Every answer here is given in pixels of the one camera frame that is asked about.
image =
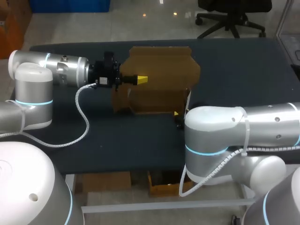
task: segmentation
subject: white cable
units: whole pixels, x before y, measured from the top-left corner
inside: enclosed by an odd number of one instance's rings
[[[241,110],[241,112],[243,113],[244,119],[245,119],[246,135],[245,135],[243,152],[241,154],[242,154],[242,156],[247,156],[247,149],[248,149],[249,138],[250,138],[250,124],[249,124],[248,114],[243,107],[236,107],[236,108]]]
[[[96,85],[97,85],[96,83],[85,85],[85,86],[81,87],[76,92],[76,95],[75,95],[75,104],[76,104],[78,112],[81,114],[82,118],[84,119],[84,121],[86,123],[86,129],[85,129],[84,133],[79,138],[77,138],[76,140],[74,140],[72,142],[69,142],[69,143],[66,143],[66,144],[48,144],[48,143],[45,143],[45,142],[37,139],[36,137],[34,137],[34,136],[30,135],[30,134],[25,133],[25,132],[22,132],[22,133],[20,133],[20,132],[6,133],[6,134],[0,135],[0,138],[21,134],[23,136],[31,138],[32,140],[36,141],[37,143],[40,143],[41,145],[44,145],[44,146],[50,147],[50,148],[66,147],[66,146],[69,146],[69,145],[74,144],[76,142],[79,142],[81,139],[83,139],[87,135],[87,133],[89,131],[89,128],[90,128],[89,120],[86,118],[86,116],[84,115],[83,111],[81,110],[81,108],[79,106],[79,94],[82,92],[82,90],[87,89],[87,88],[92,88],[92,87],[94,87]]]
[[[291,150],[300,150],[300,146],[275,147],[275,148],[269,148],[269,147],[249,147],[249,148],[247,148],[247,151],[264,151],[264,152],[291,151]],[[197,189],[199,189],[207,181],[209,181],[211,178],[213,178],[233,157],[235,157],[236,155],[241,154],[243,152],[244,152],[244,149],[241,148],[241,149],[238,149],[238,150],[234,151],[233,153],[231,153],[206,178],[204,178],[202,181],[200,181],[198,184],[196,184],[193,188],[189,189],[185,193],[182,192],[184,178],[185,178],[186,172],[187,172],[187,166],[184,165],[184,169],[183,169],[181,179],[180,179],[180,184],[179,184],[180,197],[188,196],[189,194],[191,194],[194,191],[196,191]]]

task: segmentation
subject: blue container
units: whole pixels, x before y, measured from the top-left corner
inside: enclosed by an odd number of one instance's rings
[[[110,0],[30,0],[33,13],[104,13]]]

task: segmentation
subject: black fabric surface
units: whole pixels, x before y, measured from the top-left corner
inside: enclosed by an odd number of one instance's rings
[[[274,40],[203,39],[43,45],[32,51],[100,60],[104,51],[124,62],[132,46],[189,46],[201,66],[190,105],[254,106],[300,101],[300,83]],[[76,88],[54,87],[52,124],[30,131],[48,143],[78,138],[85,123],[75,107]],[[184,134],[172,115],[114,115],[110,89],[85,90],[80,105],[90,131],[80,142],[61,149],[46,148],[23,136],[5,138],[34,144],[49,155],[62,174],[181,169]],[[286,163],[300,163],[300,152],[277,154]]]

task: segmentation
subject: black office chair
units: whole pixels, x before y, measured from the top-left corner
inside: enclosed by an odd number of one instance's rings
[[[216,25],[209,28],[198,38],[204,38],[222,27],[225,27],[226,31],[230,30],[235,38],[240,38],[235,25],[261,30],[259,37],[266,37],[265,27],[250,22],[246,13],[269,12],[272,9],[271,0],[198,0],[198,6],[209,12],[227,13],[227,15],[198,13],[196,19],[197,25],[202,25],[202,18],[218,21]]]

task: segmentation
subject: robotic arm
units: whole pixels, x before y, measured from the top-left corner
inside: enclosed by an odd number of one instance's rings
[[[15,80],[15,101],[0,103],[0,133],[5,136],[49,126],[53,84],[81,89],[115,86],[117,90],[122,83],[147,82],[145,77],[137,75],[122,76],[119,67],[112,52],[105,52],[103,61],[89,64],[84,57],[14,51],[9,58],[8,71]]]
[[[276,156],[247,156],[246,152],[299,149],[298,109],[299,103],[287,103],[190,110],[185,118],[186,171],[199,185],[180,195],[226,177],[248,186],[259,196],[266,194],[285,177],[285,163]]]

